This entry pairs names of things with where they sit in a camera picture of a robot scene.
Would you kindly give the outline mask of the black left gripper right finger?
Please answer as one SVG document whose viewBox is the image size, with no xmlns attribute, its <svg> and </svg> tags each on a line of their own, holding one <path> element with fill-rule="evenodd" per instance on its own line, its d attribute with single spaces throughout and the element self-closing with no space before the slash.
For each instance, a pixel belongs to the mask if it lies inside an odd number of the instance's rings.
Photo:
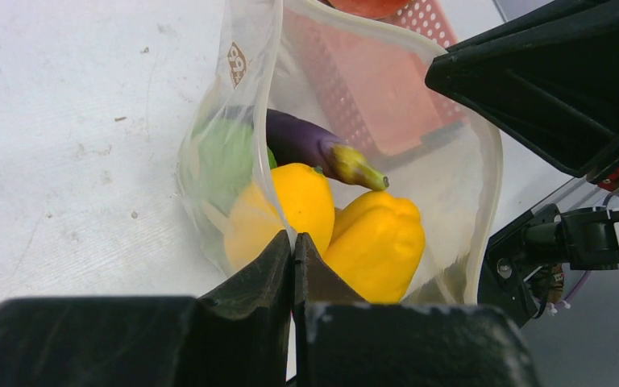
<svg viewBox="0 0 619 387">
<path fill-rule="evenodd" d="M 296 386 L 538 386 L 517 326 L 492 306 L 371 304 L 295 243 Z"/>
</svg>

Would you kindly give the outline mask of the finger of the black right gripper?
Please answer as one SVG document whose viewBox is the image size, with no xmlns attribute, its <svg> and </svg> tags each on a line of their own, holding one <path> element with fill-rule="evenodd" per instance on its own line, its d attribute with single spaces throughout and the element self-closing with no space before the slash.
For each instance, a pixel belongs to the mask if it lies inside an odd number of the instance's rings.
<svg viewBox="0 0 619 387">
<path fill-rule="evenodd" d="M 619 165 L 619 1 L 553 1 L 449 48 L 426 85 L 559 171 Z"/>
</svg>

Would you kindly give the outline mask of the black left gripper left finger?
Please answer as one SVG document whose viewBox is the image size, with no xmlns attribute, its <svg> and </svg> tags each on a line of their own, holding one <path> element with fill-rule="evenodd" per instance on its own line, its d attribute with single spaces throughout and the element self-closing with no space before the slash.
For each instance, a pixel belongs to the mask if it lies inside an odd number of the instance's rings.
<svg viewBox="0 0 619 387">
<path fill-rule="evenodd" d="M 0 303 L 0 386 L 282 386 L 293 304 L 289 237 L 191 296 Z"/>
</svg>

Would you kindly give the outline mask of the yellow toy bell pepper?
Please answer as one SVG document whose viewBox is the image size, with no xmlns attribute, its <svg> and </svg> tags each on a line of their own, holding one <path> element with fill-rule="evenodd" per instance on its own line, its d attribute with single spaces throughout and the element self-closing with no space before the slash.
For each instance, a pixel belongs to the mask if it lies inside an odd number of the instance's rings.
<svg viewBox="0 0 619 387">
<path fill-rule="evenodd" d="M 418 206 L 408 198 L 371 191 L 339 213 L 322 258 L 366 301 L 398 303 L 409 288 L 425 246 Z"/>
</svg>

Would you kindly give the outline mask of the yellow toy lemon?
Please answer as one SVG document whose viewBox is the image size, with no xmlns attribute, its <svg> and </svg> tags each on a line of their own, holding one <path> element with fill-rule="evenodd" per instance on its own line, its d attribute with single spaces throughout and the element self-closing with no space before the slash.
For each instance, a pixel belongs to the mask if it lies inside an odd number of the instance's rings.
<svg viewBox="0 0 619 387">
<path fill-rule="evenodd" d="M 298 233 L 310 235 L 325 254 L 333 233 L 335 210 L 328 179 L 306 164 L 286 164 L 271 170 L 280 208 Z M 249 185 L 231 207 L 232 231 L 224 237 L 224 251 L 234 271 L 250 264 L 284 228 L 276 207 L 256 184 Z"/>
</svg>

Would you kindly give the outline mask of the green toy apple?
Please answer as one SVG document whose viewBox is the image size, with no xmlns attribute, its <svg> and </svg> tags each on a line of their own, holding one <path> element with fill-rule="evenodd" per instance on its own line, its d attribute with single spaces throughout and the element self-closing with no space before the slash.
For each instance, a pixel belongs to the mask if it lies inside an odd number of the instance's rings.
<svg viewBox="0 0 619 387">
<path fill-rule="evenodd" d="M 228 214 L 252 179 L 252 121 L 212 119 L 194 125 L 190 135 L 190 176 L 200 199 Z"/>
</svg>

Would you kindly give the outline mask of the purple toy eggplant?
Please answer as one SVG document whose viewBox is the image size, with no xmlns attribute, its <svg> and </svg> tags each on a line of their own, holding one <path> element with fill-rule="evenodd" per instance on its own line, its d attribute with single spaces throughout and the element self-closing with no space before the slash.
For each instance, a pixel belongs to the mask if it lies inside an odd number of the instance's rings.
<svg viewBox="0 0 619 387">
<path fill-rule="evenodd" d="M 362 152 L 327 129 L 291 114 L 267 110 L 266 142 L 279 167 L 293 163 L 319 167 L 328 178 L 373 191 L 390 186 L 386 174 Z"/>
</svg>

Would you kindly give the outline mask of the red watermelon slice toy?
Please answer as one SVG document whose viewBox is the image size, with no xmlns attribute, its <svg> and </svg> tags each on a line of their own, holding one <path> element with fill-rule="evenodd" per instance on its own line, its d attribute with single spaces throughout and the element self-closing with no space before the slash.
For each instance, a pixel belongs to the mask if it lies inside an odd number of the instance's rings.
<svg viewBox="0 0 619 387">
<path fill-rule="evenodd" d="M 410 4 L 409 0 L 328 0 L 337 10 L 366 19 L 384 19 Z"/>
</svg>

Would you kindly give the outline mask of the clear dotted zip top bag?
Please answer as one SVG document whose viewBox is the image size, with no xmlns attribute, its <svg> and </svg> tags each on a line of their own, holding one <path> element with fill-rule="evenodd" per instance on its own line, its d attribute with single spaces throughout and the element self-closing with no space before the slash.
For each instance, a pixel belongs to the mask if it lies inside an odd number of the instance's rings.
<svg viewBox="0 0 619 387">
<path fill-rule="evenodd" d="M 223 245 L 224 237 L 232 231 L 230 212 L 224 214 L 200 199 L 193 189 L 190 135 L 194 125 L 212 119 L 252 121 L 251 153 L 256 160 L 250 185 L 258 185 L 276 207 L 284 224 L 280 231 L 285 231 L 290 240 L 302 233 L 288 224 L 276 196 L 271 170 L 279 166 L 266 142 L 266 112 L 279 110 L 337 135 L 320 116 L 314 92 L 285 36 L 285 2 L 225 2 L 214 80 L 178 151 L 177 184 L 197 244 L 202 255 L 229 276 L 236 273 Z M 408 198 L 421 213 L 426 246 L 400 302 L 477 301 L 484 250 L 501 190 L 502 147 L 496 126 L 461 107 L 466 124 L 435 135 L 415 152 L 396 158 L 376 158 L 362 152 L 388 177 L 390 186 L 385 191 Z M 373 191 L 326 178 L 334 200 L 335 220 L 357 197 Z"/>
</svg>

